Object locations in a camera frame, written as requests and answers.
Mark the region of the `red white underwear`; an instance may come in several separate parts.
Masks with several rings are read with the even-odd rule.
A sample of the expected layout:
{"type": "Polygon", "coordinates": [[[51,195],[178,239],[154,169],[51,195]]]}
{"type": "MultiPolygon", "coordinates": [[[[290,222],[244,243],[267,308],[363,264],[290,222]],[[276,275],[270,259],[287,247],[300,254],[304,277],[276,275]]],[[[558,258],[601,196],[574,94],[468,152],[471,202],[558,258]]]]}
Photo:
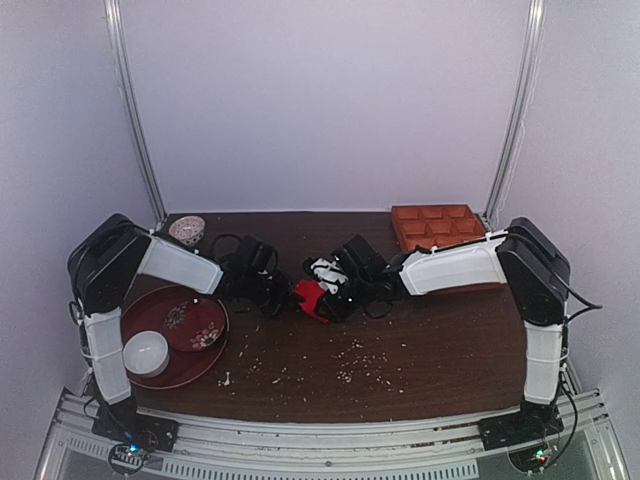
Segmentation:
{"type": "Polygon", "coordinates": [[[300,309],[315,320],[327,324],[329,320],[317,313],[319,300],[325,294],[325,290],[313,280],[301,280],[293,289],[297,296],[297,304],[300,309]]]}

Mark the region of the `orange compartment tray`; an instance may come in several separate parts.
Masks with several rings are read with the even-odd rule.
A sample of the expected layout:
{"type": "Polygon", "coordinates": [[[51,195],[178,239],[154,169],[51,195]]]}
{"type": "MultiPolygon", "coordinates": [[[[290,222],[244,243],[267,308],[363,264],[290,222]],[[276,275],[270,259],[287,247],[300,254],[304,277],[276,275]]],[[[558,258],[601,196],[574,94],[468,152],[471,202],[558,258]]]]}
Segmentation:
{"type": "Polygon", "coordinates": [[[486,230],[468,206],[394,206],[391,215],[410,295],[506,283],[496,253],[506,232],[486,230]]]}

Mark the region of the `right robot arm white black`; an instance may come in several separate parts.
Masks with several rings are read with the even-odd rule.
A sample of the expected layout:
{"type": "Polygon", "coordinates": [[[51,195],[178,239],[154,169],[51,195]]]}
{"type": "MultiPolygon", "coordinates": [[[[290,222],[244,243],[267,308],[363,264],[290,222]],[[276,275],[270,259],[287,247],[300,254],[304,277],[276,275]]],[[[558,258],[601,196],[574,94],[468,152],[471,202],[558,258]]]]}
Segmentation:
{"type": "Polygon", "coordinates": [[[529,219],[519,217],[504,230],[459,245],[417,247],[392,260],[354,235],[330,258],[311,261],[308,272],[323,291],[316,314],[337,322],[375,303],[465,287],[507,288],[526,331],[523,399],[544,406],[555,401],[566,358],[571,268],[529,219]]]}

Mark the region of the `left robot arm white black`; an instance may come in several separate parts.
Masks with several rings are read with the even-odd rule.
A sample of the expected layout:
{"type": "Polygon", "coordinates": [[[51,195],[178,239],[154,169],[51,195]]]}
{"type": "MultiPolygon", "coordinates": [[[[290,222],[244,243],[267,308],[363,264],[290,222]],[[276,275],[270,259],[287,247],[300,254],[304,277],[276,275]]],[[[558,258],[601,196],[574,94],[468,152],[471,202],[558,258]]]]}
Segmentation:
{"type": "Polygon", "coordinates": [[[266,318],[284,310],[293,288],[276,248],[252,236],[238,238],[226,254],[199,253],[120,213],[109,216],[72,251],[67,271],[71,308],[85,332],[98,394],[109,405],[132,395],[121,317],[133,289],[145,279],[211,299],[245,300],[266,318]]]}

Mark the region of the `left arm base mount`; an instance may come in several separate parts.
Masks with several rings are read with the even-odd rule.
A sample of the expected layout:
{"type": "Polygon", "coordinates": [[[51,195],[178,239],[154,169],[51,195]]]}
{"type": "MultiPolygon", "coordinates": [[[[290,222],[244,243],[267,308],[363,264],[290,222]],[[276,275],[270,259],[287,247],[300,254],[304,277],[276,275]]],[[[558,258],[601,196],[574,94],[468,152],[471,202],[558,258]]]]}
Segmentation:
{"type": "Polygon", "coordinates": [[[178,430],[179,423],[175,420],[139,413],[119,419],[103,406],[98,408],[92,425],[95,435],[150,452],[172,452],[178,430]]]}

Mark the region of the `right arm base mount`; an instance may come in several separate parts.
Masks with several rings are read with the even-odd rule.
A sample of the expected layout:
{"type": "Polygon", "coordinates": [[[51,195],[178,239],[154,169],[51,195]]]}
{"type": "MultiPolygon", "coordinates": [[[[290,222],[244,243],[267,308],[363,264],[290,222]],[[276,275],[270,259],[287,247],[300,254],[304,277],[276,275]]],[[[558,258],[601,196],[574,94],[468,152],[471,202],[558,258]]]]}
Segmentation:
{"type": "Polygon", "coordinates": [[[564,430],[555,404],[539,405],[526,401],[517,412],[481,419],[477,426],[486,451],[543,440],[548,434],[564,430]]]}

